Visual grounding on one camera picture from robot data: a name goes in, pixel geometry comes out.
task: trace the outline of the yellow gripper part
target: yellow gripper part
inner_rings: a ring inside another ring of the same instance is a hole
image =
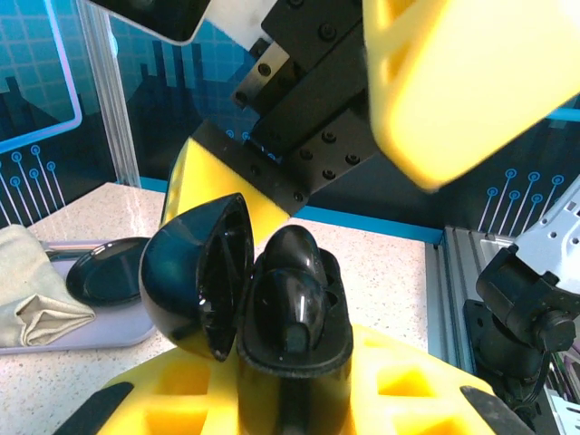
[[[492,435],[459,391],[482,380],[386,335],[353,327],[344,435]],[[101,435],[237,435],[237,352],[217,362],[176,348],[113,379],[133,391]]]
[[[424,189],[580,92],[577,0],[363,0],[372,131]]]
[[[246,200],[255,245],[289,218],[275,202],[190,138],[171,173],[161,225],[187,210],[233,193],[241,193]]]

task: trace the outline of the glass panel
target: glass panel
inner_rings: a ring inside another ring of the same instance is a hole
[[[176,46],[111,17],[127,112],[141,176],[168,179],[187,137],[210,119],[238,140],[257,121],[231,100],[255,63],[209,22],[192,43]]]
[[[0,227],[115,181],[73,0],[0,1]]]

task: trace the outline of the white countertop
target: white countertop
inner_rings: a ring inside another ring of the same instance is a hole
[[[163,199],[106,184],[30,229],[46,241],[150,237]],[[423,243],[301,219],[289,223],[306,227],[338,259],[352,323],[427,350]],[[124,349],[0,356],[0,434],[52,434],[111,378],[172,347],[155,333]]]

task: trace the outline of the gray cloth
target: gray cloth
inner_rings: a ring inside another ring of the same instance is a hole
[[[0,348],[46,345],[95,318],[26,228],[0,230]]]

